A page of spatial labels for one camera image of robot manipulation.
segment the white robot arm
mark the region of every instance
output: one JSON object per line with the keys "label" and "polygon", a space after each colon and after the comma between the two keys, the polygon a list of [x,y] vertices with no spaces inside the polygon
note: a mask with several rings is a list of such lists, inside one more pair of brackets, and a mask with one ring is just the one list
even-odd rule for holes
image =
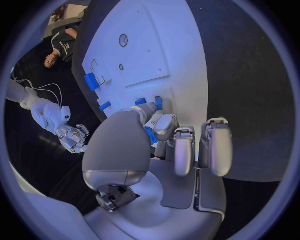
{"label": "white robot arm", "polygon": [[20,103],[20,106],[30,110],[33,119],[47,131],[58,136],[62,146],[70,153],[83,153],[87,150],[86,137],[90,134],[83,124],[76,127],[69,126],[71,118],[68,106],[60,107],[47,99],[38,97],[38,93],[30,88],[23,87],[15,80],[9,80],[6,99]]}

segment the round hole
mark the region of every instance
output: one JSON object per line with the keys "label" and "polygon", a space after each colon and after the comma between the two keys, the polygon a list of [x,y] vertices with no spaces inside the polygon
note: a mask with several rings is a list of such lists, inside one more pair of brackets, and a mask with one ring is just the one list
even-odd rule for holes
{"label": "round hole", "polygon": [[119,43],[120,43],[121,47],[123,47],[123,48],[127,46],[127,44],[128,44],[128,38],[127,38],[127,36],[125,34],[122,34],[120,36]]}

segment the black t-shirt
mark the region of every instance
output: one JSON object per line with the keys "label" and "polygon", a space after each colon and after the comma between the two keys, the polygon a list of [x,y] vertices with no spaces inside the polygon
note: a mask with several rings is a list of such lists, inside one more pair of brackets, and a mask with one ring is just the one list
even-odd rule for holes
{"label": "black t-shirt", "polygon": [[[72,27],[78,32],[78,26]],[[73,48],[75,39],[66,34],[66,27],[63,27],[56,35],[52,37],[51,44],[54,51],[59,53],[60,58],[64,62],[71,62],[73,57]]]}

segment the man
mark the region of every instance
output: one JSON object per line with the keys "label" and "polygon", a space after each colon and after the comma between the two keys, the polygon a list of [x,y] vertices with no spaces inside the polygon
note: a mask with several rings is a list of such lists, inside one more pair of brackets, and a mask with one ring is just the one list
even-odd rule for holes
{"label": "man", "polygon": [[61,58],[64,62],[71,62],[73,57],[73,48],[77,38],[79,27],[63,27],[51,40],[53,52],[46,57],[45,67],[52,68]]}

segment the black background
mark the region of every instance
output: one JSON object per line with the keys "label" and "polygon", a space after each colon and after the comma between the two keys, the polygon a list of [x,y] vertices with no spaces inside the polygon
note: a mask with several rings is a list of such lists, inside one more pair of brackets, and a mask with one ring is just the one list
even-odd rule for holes
{"label": "black background", "polygon": [[[25,14],[26,10],[28,10],[29,5],[33,2],[37,2],[37,4],[41,4],[44,1],[19,1],[13,2],[8,1],[5,3],[5,9],[8,14],[5,15],[5,18],[2,20],[1,26],[1,38],[0,43],[3,46],[5,41],[5,37],[8,36],[8,33],[12,30],[12,28],[18,23],[18,20],[22,18],[22,15]],[[264,8],[267,8],[271,13],[270,15],[276,16],[279,21],[282,23],[284,29],[282,31],[286,32],[286,34],[290,37],[291,41],[295,43],[295,51],[299,52],[299,9],[296,8],[294,1],[284,1],[278,2],[275,1],[264,1],[267,5]],[[255,1],[255,4],[262,5],[260,1]],[[21,223],[19,218],[15,215],[15,212],[11,208],[10,204],[5,198],[3,192],[1,192],[1,211],[2,211],[2,219],[5,221],[2,223],[2,234],[7,230],[7,233],[10,234],[11,237],[22,236],[25,239],[32,239],[33,236],[28,232],[28,230]],[[296,194],[293,199],[291,205],[288,210],[284,213],[282,218],[278,221],[276,226],[263,238],[263,239],[298,239],[298,229],[297,223],[299,223],[299,201],[300,196],[299,192]]]}

